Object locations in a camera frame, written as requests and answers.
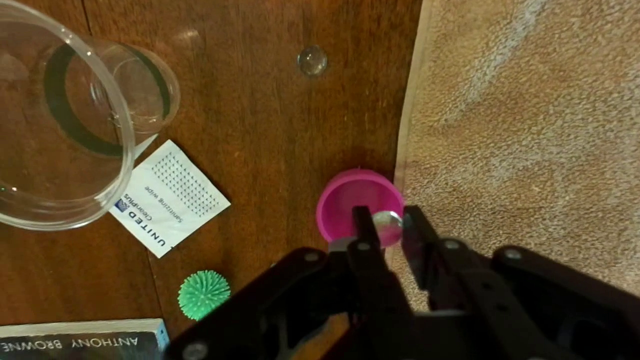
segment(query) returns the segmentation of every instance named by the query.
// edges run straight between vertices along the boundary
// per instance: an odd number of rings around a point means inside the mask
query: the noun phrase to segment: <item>book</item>
[[[160,317],[0,325],[0,360],[160,360]]]

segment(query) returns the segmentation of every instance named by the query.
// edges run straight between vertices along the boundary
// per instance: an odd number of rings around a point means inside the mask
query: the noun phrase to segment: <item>green spiky ball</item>
[[[202,269],[190,274],[178,292],[178,306],[182,313],[195,321],[209,315],[217,310],[222,302],[232,295],[232,289],[218,271]]]

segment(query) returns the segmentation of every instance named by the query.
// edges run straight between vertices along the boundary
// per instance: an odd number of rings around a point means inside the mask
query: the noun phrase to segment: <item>pink cup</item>
[[[399,188],[386,180],[382,174],[357,168],[346,169],[334,175],[329,185],[321,193],[321,202],[317,206],[317,223],[327,241],[346,240],[357,236],[355,228],[355,206],[368,206],[368,210],[376,213],[395,212],[403,218],[404,199]],[[382,248],[401,240],[397,231],[380,231]]]

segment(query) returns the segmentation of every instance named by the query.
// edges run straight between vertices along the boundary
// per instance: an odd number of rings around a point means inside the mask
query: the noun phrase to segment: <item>wooden surface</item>
[[[419,0],[30,4],[173,65],[182,108],[166,137],[232,208],[162,259],[111,215],[58,234],[3,226],[5,323],[162,315],[177,334],[190,325],[177,306],[185,275],[213,268],[241,289],[288,249],[324,248],[314,203],[336,171],[395,171]],[[309,43],[329,56],[321,77],[296,67]]]

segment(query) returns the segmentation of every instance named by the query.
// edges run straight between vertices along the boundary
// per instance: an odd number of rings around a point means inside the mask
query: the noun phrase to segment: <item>white card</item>
[[[218,188],[168,140],[136,166],[111,213],[162,258],[228,206]]]

